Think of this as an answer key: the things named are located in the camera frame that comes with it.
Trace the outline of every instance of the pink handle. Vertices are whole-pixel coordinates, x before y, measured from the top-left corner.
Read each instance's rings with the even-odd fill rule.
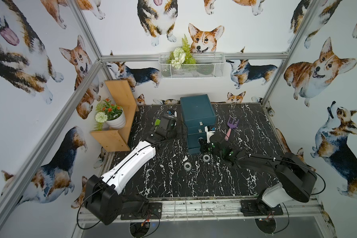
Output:
[[[229,138],[230,138],[230,133],[231,133],[231,128],[229,128],[229,130],[228,130],[227,133],[226,133],[225,141],[228,141],[228,140],[229,140]]]

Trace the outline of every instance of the wooden shelf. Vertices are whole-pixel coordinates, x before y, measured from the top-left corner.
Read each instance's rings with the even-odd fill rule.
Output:
[[[123,107],[126,125],[120,130],[91,131],[90,134],[108,152],[129,151],[128,138],[135,112],[139,111],[127,80],[106,81],[106,86],[116,104]]]

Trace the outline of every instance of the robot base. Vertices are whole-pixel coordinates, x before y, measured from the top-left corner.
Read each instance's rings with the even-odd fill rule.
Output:
[[[161,202],[149,202],[148,210],[150,210],[152,213],[155,213],[161,219],[161,210],[162,210]],[[125,214],[122,214],[120,217],[121,220],[138,220],[138,219],[144,219],[144,218],[145,217],[136,217],[132,213],[125,213]],[[151,214],[150,219],[157,219],[157,217],[154,214]]]
[[[271,208],[265,206],[265,204],[258,203],[257,200],[242,200],[241,212],[245,217],[268,216],[270,212],[273,213],[274,216],[283,215],[283,210],[280,205]]]

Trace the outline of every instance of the potted plant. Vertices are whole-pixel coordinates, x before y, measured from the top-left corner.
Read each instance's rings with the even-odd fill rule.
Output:
[[[103,124],[106,122],[113,129],[122,129],[126,125],[126,116],[123,108],[119,105],[112,104],[109,98],[97,105],[97,114],[95,115],[97,121],[96,129],[102,130]]]

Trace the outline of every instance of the dog tongue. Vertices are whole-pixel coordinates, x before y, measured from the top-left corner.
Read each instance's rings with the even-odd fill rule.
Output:
[[[5,27],[0,31],[0,35],[11,45],[18,45],[20,40],[9,27]]]
[[[160,6],[162,4],[162,0],[153,0],[155,2],[156,6]]]

